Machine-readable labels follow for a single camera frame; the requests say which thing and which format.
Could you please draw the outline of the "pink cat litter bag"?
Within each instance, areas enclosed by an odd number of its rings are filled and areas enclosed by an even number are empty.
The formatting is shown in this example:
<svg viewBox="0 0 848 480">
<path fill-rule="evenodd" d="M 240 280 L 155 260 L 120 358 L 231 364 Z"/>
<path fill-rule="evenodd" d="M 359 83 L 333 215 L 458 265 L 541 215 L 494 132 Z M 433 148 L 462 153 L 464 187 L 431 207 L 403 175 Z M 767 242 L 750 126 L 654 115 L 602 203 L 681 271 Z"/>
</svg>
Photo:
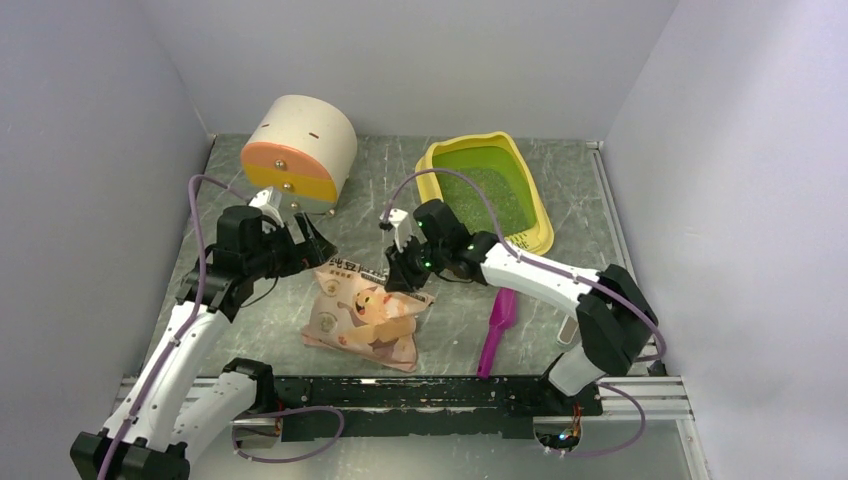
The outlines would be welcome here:
<svg viewBox="0 0 848 480">
<path fill-rule="evenodd" d="M 418 365 L 416 316 L 434 302 L 427 293 L 389 292 L 386 279 L 334 257 L 313 271 L 319 288 L 302 342 L 352 353 L 403 372 Z"/>
</svg>

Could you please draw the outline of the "white orange cylindrical bin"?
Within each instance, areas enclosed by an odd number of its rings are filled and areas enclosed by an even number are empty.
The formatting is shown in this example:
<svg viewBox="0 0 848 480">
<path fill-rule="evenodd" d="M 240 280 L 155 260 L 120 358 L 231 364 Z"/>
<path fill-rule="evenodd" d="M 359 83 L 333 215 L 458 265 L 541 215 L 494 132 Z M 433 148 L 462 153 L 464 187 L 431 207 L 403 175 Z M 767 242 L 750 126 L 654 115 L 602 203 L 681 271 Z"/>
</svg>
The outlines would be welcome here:
<svg viewBox="0 0 848 480">
<path fill-rule="evenodd" d="M 281 192 L 290 209 L 333 211 L 357 155 L 351 121 L 330 103 L 284 95 L 269 107 L 240 152 L 247 179 Z"/>
</svg>

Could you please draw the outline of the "yellow green litter box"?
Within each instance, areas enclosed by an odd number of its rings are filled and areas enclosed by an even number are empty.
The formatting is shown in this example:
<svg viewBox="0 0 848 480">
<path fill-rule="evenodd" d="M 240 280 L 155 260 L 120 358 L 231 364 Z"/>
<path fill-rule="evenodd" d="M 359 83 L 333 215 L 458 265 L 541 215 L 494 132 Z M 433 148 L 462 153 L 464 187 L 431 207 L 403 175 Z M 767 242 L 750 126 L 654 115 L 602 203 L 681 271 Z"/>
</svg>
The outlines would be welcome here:
<svg viewBox="0 0 848 480">
<path fill-rule="evenodd" d="M 555 234 L 547 210 L 524 157 L 513 138 L 503 132 L 455 137 L 431 144 L 415 165 L 417 171 L 456 171 L 485 195 L 458 177 L 428 173 L 415 179 L 421 202 L 443 200 L 471 232 L 494 230 L 491 206 L 504 236 L 517 247 L 544 255 Z"/>
</svg>

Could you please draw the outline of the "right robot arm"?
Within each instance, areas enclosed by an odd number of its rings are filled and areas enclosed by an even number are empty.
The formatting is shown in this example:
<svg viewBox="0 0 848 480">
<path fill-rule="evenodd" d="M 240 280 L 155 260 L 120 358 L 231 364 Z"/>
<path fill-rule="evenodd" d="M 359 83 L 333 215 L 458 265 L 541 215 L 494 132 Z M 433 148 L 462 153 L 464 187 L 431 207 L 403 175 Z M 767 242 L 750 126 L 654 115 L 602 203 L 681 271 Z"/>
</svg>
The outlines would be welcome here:
<svg viewBox="0 0 848 480">
<path fill-rule="evenodd" d="M 413 212 L 392 208 L 379 226 L 393 234 L 385 250 L 389 292 L 413 293 L 432 275 L 505 288 L 548 303 L 576 320 L 578 346 L 559 354 L 544 372 L 542 406 L 562 414 L 588 384 L 624 376 L 641 361 L 658 332 L 658 319 L 624 267 L 578 268 L 532 254 L 489 231 L 472 233 L 441 200 Z"/>
</svg>

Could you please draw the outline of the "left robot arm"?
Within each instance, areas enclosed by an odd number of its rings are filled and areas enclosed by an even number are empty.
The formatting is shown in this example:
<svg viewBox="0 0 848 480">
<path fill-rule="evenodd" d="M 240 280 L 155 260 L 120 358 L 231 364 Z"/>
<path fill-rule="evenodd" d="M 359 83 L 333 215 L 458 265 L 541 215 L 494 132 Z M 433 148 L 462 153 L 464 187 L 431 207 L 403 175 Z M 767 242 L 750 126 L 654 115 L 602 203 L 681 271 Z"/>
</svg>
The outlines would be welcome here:
<svg viewBox="0 0 848 480">
<path fill-rule="evenodd" d="M 83 479 L 186 479 L 191 463 L 238 416 L 280 411 L 273 369 L 236 358 L 212 391 L 183 402 L 208 355 L 260 279 L 317 268 L 338 249 L 304 213 L 304 238 L 258 207 L 236 205 L 218 218 L 216 238 L 182 281 L 165 333 L 127 398 L 97 433 L 81 432 L 70 457 Z"/>
</svg>

